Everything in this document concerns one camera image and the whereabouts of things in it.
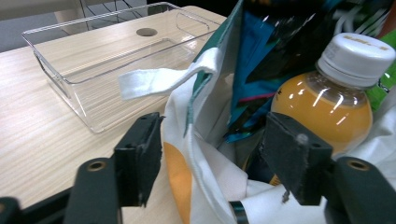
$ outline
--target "printed bag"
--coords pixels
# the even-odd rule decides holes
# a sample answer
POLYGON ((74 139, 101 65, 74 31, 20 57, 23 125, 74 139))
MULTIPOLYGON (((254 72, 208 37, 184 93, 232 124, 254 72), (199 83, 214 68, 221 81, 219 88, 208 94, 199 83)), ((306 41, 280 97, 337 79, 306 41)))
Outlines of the printed bag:
MULTIPOLYGON (((125 74, 120 77, 122 96, 129 99, 170 93, 163 120, 163 151, 184 223, 326 223, 324 198, 320 206, 301 206, 292 195, 282 203, 285 193, 282 185, 274 187, 249 180, 236 165, 240 162, 238 152, 255 146, 259 138, 253 136, 236 143, 224 141, 237 54, 237 46, 230 43, 237 42, 241 4, 242 1, 211 36, 189 69, 125 74)), ((378 167, 394 188, 395 114, 393 90, 376 112, 366 141, 348 153, 378 167)))

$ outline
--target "plastic storage bin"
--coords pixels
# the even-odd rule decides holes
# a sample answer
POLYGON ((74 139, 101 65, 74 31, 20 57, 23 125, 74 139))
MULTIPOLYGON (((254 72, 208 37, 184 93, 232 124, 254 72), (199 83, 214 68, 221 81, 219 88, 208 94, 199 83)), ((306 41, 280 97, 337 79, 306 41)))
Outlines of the plastic storage bin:
POLYGON ((122 101, 119 75, 135 69, 186 69, 218 27, 160 3, 29 30, 22 36, 52 88, 99 133, 166 100, 150 96, 122 101))

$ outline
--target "orange fabric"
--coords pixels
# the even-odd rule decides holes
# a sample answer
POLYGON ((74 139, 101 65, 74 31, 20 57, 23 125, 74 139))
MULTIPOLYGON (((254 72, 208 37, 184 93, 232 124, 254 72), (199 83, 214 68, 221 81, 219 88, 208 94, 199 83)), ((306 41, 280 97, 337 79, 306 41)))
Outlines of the orange fabric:
POLYGON ((192 173, 176 147, 163 143, 169 182, 184 224, 190 224, 192 173))

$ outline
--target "wooden table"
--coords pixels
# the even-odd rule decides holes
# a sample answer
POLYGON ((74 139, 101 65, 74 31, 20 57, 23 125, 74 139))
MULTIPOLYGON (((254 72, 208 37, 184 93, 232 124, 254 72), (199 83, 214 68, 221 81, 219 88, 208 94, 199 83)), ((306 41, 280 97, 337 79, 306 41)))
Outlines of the wooden table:
MULTIPOLYGON (((224 17, 185 7, 223 22, 224 17)), ((49 86, 29 48, 0 54, 0 197, 11 196, 25 208, 71 187, 85 161, 109 157, 133 121, 92 133, 49 86)), ((141 111, 138 118, 163 104, 141 111)), ((148 207, 122 208, 125 223, 180 223, 165 163, 148 207)))

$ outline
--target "bottle cap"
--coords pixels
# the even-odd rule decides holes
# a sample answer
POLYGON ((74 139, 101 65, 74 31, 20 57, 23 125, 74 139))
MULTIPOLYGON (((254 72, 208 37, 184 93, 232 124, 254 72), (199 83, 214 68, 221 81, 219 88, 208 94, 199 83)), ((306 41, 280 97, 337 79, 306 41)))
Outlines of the bottle cap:
POLYGON ((318 60, 318 68, 345 85, 369 88, 393 64, 390 45, 367 35, 342 33, 332 38, 318 60))

